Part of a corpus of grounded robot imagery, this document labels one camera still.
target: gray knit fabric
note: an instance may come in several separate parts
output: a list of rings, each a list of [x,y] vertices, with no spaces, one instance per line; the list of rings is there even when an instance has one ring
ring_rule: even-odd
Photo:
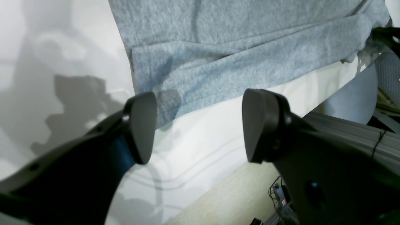
[[[400,59],[393,52],[382,53],[375,61],[378,87],[400,107]]]
[[[346,59],[385,26],[384,0],[109,0],[158,127]]]

